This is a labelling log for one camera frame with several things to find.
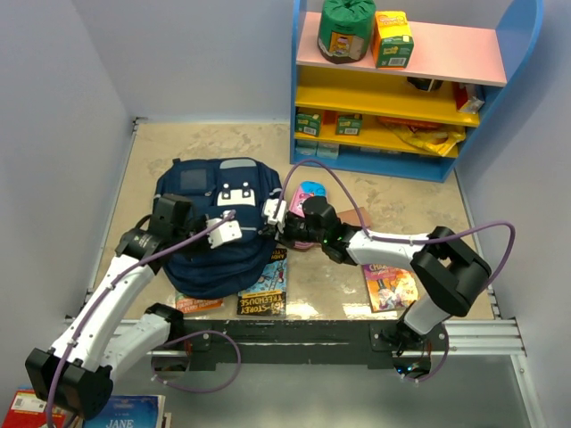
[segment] red package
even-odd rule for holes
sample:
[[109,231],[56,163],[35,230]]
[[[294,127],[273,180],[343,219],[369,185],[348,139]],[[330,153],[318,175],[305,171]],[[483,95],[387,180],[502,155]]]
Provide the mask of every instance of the red package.
[[[46,426],[46,402],[37,398],[31,389],[19,389],[4,419],[2,428],[41,428]],[[62,428],[65,415],[54,409],[54,425]]]
[[401,118],[387,118],[385,116],[377,116],[380,123],[394,123],[397,125],[406,125],[407,127],[414,127],[418,129],[438,129],[442,123],[426,122],[424,120],[414,119],[401,119]]
[[456,110],[476,114],[484,105],[484,91],[479,85],[452,82]]

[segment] navy blue backpack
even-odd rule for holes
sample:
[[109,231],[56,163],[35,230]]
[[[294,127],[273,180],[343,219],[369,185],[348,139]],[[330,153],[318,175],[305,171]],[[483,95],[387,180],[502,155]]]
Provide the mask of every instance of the navy blue backpack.
[[242,238],[191,260],[175,254],[164,271],[175,288],[197,299],[217,299],[256,283],[276,248],[262,238],[263,204],[278,198],[281,183],[277,172],[250,158],[173,160],[157,182],[155,198],[173,193],[191,199],[197,215],[219,218],[235,210]]

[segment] book with yellow cover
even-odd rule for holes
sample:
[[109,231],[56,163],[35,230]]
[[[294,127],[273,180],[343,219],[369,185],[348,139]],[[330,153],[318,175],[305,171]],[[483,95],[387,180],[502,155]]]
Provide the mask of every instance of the book with yellow cover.
[[287,249],[276,248],[258,282],[238,293],[238,315],[286,315]]

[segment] yellow box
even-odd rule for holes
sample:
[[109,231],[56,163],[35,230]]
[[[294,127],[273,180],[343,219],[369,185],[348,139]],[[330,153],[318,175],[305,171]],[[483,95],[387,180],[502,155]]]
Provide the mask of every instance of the yellow box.
[[377,68],[405,68],[413,47],[414,40],[405,12],[375,13],[371,52]]

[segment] red book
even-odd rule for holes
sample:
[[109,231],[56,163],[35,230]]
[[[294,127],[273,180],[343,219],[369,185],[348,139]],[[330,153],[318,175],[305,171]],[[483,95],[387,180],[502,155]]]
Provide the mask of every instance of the red book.
[[[31,389],[20,388],[8,414],[4,419],[2,428],[41,428],[46,426],[46,402],[37,398]],[[59,408],[54,409],[54,425],[62,428],[65,415]]]

